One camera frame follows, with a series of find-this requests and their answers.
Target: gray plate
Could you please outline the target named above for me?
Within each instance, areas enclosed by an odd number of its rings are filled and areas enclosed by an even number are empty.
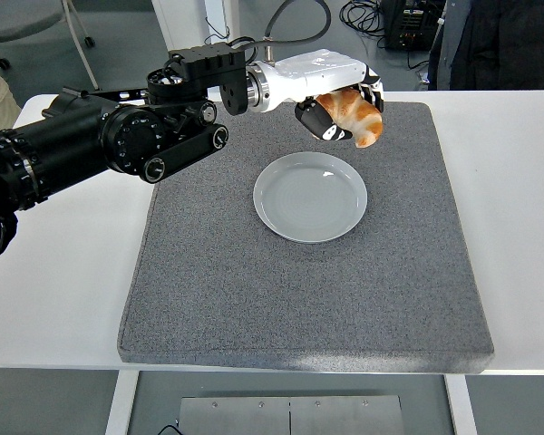
[[[254,186],[262,221],[288,240],[319,243],[340,237],[364,215],[363,179],[348,163],[322,152],[297,152],[270,163]]]

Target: gray chair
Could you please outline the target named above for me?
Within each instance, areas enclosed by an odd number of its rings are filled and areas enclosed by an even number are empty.
[[[95,90],[99,89],[83,49],[74,31],[71,19],[73,11],[76,22],[85,35],[87,47],[94,47],[94,40],[87,34],[72,0],[0,0],[0,43],[15,41],[32,34],[38,34],[53,25],[66,21],[89,78]],[[10,63],[0,58],[0,67],[8,69]]]

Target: metal panel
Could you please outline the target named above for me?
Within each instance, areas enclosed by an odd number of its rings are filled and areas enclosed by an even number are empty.
[[[403,435],[398,396],[298,397],[292,435]]]
[[[184,433],[403,435],[398,396],[184,398]]]
[[[288,397],[183,398],[180,428],[185,434],[289,435]]]

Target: croissant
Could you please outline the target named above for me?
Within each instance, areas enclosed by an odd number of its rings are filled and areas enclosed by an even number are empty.
[[[355,89],[347,88],[319,95],[316,101],[325,108],[337,126],[353,133],[357,148],[373,145],[383,132],[381,112],[364,100]]]

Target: gray foam mat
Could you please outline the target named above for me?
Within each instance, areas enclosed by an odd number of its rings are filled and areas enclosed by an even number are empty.
[[[358,150],[315,140],[294,105],[231,117],[224,150],[154,191],[118,349],[130,363],[333,372],[480,372],[493,345],[429,108],[389,102]],[[351,164],[360,223],[298,244],[257,216],[254,183],[303,150]]]

